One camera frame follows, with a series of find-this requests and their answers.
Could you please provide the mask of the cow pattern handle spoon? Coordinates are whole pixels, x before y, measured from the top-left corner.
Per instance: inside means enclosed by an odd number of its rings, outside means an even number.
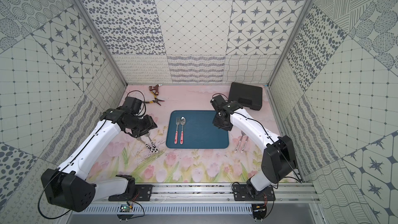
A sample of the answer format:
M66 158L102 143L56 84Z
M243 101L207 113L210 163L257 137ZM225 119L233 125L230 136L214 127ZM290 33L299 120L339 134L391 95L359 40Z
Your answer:
M150 133L148 132L146 135L145 135L148 139L149 139L149 141L150 141L150 143L151 143L151 146L152 146L152 149L153 149L153 151L155 152L155 153L158 153L159 152L159 150L158 150L158 148L156 147L156 145L155 145L155 143L153 142L153 140L151 139L151 137L150 137Z

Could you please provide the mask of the white hello kitty spoon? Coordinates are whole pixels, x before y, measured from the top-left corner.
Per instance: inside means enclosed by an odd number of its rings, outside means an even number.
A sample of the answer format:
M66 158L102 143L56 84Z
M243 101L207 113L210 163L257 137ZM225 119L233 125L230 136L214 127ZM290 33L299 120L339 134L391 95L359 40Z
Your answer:
M241 142L242 142L242 139L243 139L244 136L245 136L245 133L243 131L241 131L240 139L239 139L238 144L237 144L237 146L235 148L235 151L234 151L235 153L237 153L237 151L239 150L239 147L241 145Z

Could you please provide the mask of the pink strawberry handle spoon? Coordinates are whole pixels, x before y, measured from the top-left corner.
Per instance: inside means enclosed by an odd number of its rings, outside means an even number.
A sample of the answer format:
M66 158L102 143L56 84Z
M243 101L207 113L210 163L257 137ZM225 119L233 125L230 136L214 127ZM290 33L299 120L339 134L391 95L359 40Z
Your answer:
M181 124L180 144L182 145L184 141L184 125L186 124L185 117L181 117L180 124Z

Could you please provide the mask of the pink strawberry handle fork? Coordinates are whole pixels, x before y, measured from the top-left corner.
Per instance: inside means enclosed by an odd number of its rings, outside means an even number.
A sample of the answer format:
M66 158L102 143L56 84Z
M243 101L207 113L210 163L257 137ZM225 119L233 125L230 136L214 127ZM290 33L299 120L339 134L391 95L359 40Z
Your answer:
M176 132L175 132L174 144L177 144L177 143L178 143L178 129L179 129L179 125L180 125L180 118L177 117L177 118L176 118Z

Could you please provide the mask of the cow pattern handle fork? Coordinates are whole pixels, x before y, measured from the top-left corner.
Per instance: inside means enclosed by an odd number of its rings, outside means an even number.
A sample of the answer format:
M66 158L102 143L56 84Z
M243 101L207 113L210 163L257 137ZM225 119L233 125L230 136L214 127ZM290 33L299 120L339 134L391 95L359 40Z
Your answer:
M138 141L140 141L142 144L144 144L145 147L146 147L147 149L149 149L152 153L155 152L155 150L154 150L151 146L149 146L147 143L145 143L140 137L137 137L136 139L137 139Z

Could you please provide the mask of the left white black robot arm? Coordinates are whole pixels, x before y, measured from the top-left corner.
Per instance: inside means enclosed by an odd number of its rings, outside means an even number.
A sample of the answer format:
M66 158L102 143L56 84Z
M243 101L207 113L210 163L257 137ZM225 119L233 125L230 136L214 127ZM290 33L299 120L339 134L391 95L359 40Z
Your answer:
M116 175L99 183L87 182L87 177L108 144L120 133L129 130L134 138L157 128L151 116L138 117L121 109L108 109L100 117L86 140L57 169L47 169L41 176L43 195L49 204L75 212L85 210L92 201L129 201L135 198L135 179Z

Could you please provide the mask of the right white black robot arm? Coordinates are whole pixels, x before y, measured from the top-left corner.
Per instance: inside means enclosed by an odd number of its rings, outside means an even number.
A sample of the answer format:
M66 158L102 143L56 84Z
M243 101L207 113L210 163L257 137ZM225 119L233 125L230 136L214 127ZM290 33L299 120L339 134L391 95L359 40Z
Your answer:
M237 127L263 152L261 169L246 182L252 198L272 184L278 184L297 168L294 145L287 135L279 136L266 129L237 101L228 101L217 95L210 103L216 111L214 126L225 131Z

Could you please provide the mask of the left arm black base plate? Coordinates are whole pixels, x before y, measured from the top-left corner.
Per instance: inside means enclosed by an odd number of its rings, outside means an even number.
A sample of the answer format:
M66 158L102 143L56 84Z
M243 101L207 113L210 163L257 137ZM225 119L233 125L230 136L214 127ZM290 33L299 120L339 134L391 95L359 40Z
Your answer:
M110 202L121 201L150 201L153 185L130 185L127 190L120 195L113 195L108 198Z

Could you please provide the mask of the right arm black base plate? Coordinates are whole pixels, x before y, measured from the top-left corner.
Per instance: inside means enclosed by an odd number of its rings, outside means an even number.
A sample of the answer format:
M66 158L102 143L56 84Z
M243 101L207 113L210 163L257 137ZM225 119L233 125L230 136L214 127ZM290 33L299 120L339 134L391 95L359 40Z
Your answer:
M233 183L232 193L235 201L274 201L274 189L272 186L264 188L262 191L255 190L247 184Z

